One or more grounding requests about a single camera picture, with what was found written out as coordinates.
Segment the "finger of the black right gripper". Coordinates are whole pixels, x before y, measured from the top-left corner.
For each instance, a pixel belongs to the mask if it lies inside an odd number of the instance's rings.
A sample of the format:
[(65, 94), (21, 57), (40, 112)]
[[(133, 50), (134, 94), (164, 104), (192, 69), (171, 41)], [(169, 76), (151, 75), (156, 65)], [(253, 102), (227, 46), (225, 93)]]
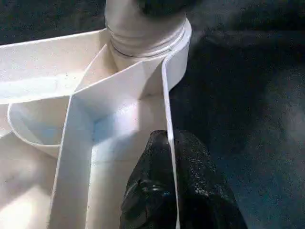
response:
[(137, 0), (141, 12), (148, 17), (167, 17), (193, 7), (197, 0)]

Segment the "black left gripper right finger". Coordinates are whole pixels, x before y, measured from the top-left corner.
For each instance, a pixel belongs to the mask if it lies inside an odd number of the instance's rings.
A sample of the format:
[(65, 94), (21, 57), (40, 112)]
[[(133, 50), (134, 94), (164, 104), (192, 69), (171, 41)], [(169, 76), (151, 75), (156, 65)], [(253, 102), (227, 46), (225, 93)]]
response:
[(244, 229), (245, 219), (233, 191), (204, 143), (175, 130), (174, 147), (182, 229)]

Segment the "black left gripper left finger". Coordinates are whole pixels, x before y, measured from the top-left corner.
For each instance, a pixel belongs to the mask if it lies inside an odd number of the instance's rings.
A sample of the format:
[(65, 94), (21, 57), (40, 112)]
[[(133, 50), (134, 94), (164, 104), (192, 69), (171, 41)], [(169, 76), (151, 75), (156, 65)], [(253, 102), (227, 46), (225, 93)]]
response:
[(121, 229), (173, 229), (177, 208), (171, 148), (165, 130), (153, 131), (133, 169), (121, 205)]

